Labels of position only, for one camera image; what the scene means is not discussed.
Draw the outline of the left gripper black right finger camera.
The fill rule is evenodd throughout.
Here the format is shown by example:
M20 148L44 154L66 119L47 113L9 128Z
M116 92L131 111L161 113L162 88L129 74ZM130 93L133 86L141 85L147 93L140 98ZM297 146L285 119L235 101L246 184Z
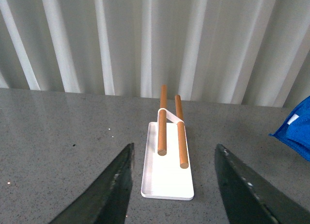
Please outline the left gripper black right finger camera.
M310 213L275 188L221 144L215 170L222 201L232 224L308 224Z

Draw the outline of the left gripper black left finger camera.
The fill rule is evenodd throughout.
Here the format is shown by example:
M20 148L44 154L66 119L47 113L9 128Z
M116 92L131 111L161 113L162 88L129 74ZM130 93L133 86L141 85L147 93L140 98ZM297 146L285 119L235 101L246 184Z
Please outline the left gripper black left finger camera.
M117 155L98 178L52 224L123 224L133 186L134 144Z

